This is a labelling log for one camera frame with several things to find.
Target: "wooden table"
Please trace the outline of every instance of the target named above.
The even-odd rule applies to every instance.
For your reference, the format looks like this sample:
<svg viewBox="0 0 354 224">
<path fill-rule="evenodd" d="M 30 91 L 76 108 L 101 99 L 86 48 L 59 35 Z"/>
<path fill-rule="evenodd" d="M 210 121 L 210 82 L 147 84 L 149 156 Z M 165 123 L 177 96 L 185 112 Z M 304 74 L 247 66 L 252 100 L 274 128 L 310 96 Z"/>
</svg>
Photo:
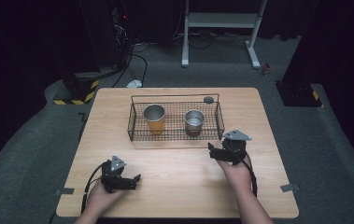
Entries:
<svg viewBox="0 0 354 224">
<path fill-rule="evenodd" d="M 131 96 L 137 94 L 219 93 L 225 132 L 238 129 L 252 137 L 247 142 L 258 198 L 270 217 L 294 218 L 299 214 L 288 185 L 261 97 L 253 88 L 145 88 L 101 89 L 81 137 L 63 194 L 57 207 L 60 217 L 78 217 L 86 183 L 93 170 L 116 155 L 127 162 L 122 176 L 141 174 L 131 190 L 105 217 L 239 217 L 234 194 L 217 163 L 209 158 L 207 143 L 220 140 L 130 141 L 127 133 Z"/>
</svg>

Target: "cup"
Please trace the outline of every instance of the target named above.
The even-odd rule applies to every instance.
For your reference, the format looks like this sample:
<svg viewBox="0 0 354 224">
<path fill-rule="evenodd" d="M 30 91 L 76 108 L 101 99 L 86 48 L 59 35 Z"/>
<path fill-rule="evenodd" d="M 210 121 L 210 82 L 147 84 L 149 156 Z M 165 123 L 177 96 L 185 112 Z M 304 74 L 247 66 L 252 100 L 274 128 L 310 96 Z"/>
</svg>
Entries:
<svg viewBox="0 0 354 224">
<path fill-rule="evenodd" d="M 165 124 L 164 115 L 165 109 L 161 105 L 148 105 L 144 109 L 144 118 L 147 121 L 151 133 L 163 133 Z"/>
<path fill-rule="evenodd" d="M 185 115 L 185 131 L 190 137 L 200 135 L 204 122 L 204 114 L 200 110 L 190 110 Z"/>
</svg>

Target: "wire basket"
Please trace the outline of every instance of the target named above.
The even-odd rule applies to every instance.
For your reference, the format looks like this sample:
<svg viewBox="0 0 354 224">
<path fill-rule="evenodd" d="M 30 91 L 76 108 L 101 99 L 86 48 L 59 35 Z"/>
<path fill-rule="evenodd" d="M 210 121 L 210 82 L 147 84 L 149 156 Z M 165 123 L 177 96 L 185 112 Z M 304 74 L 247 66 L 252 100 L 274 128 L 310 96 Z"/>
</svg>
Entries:
<svg viewBox="0 0 354 224">
<path fill-rule="evenodd" d="M 221 139 L 224 124 L 220 110 L 219 94 L 190 95 L 133 95 L 128 124 L 131 141 L 174 141 Z M 148 105 L 161 105 L 165 109 L 163 133 L 153 134 L 143 116 Z M 198 136 L 185 132 L 185 115 L 190 110 L 200 110 L 205 120 Z"/>
</svg>

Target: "gray floor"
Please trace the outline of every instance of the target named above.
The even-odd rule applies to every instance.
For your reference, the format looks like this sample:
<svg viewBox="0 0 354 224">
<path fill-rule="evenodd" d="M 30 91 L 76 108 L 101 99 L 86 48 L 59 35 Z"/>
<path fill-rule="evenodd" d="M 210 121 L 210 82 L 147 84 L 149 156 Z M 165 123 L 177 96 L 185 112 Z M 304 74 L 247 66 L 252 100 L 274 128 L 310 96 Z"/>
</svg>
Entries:
<svg viewBox="0 0 354 224">
<path fill-rule="evenodd" d="M 252 69 L 242 41 L 191 48 L 189 68 L 181 68 L 181 47 L 135 47 L 148 62 L 144 87 L 254 87 L 260 92 L 300 215 L 276 223 L 354 223 L 354 149 L 341 131 L 322 86 L 313 84 L 324 107 L 285 107 L 276 89 L 299 39 L 258 38 L 255 50 L 271 73 Z M 192 41 L 199 47 L 203 42 Z M 131 67 L 142 78 L 144 63 L 133 57 Z M 100 80 L 111 87 L 118 75 Z M 132 80 L 126 72 L 116 87 Z M 48 223 L 78 147 L 82 119 L 92 104 L 54 105 L 61 81 L 44 95 L 48 104 L 26 122 L 0 153 L 0 223 Z M 74 217 L 54 217 L 52 223 L 73 223 Z"/>
</svg>

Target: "hand-mounted tracker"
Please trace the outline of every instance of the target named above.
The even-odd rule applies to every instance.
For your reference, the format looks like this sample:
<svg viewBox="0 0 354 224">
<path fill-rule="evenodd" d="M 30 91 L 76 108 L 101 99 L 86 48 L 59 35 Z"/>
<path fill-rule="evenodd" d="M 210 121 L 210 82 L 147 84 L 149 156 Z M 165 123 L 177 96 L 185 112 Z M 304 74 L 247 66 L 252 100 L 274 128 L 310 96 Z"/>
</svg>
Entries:
<svg viewBox="0 0 354 224">
<path fill-rule="evenodd" d="M 251 140 L 249 136 L 241 133 L 239 130 L 234 130 L 223 135 L 222 141 L 223 149 L 215 148 L 212 144 L 208 143 L 209 157 L 218 161 L 230 161 L 232 165 L 243 162 L 249 170 L 252 182 L 252 192 L 257 197 L 258 185 L 256 183 L 256 176 L 252 170 L 252 162 L 246 152 L 247 141 Z M 250 166 L 244 161 L 248 157 Z"/>
<path fill-rule="evenodd" d="M 83 202 L 81 205 L 82 213 L 86 207 L 86 201 L 87 201 L 90 184 L 95 181 L 95 180 L 92 181 L 92 177 L 100 168 L 102 170 L 102 174 L 101 177 L 99 177 L 98 179 L 101 179 L 101 183 L 104 185 L 107 192 L 113 193 L 114 189 L 135 189 L 136 188 L 136 185 L 140 180 L 141 175 L 137 175 L 133 179 L 121 177 L 121 173 L 123 172 L 124 166 L 126 165 L 127 163 L 125 161 L 113 155 L 112 161 L 110 160 L 105 161 L 94 170 L 92 176 L 90 176 L 90 179 L 87 182 L 86 188 L 84 189 Z"/>
</svg>

